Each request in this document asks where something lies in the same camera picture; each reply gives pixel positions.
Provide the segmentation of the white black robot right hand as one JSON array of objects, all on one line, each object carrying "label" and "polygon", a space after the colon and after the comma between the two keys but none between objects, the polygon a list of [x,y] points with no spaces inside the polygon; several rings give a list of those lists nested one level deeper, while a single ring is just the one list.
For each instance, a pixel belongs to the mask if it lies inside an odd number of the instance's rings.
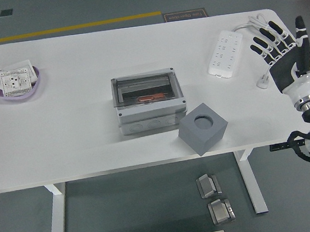
[{"label": "white black robot right hand", "polygon": [[304,20],[301,16],[295,19],[295,39],[277,23],[269,21],[268,25],[269,30],[259,29],[268,41],[254,37],[250,48],[269,65],[279,92],[300,109],[310,99],[310,41]]}]

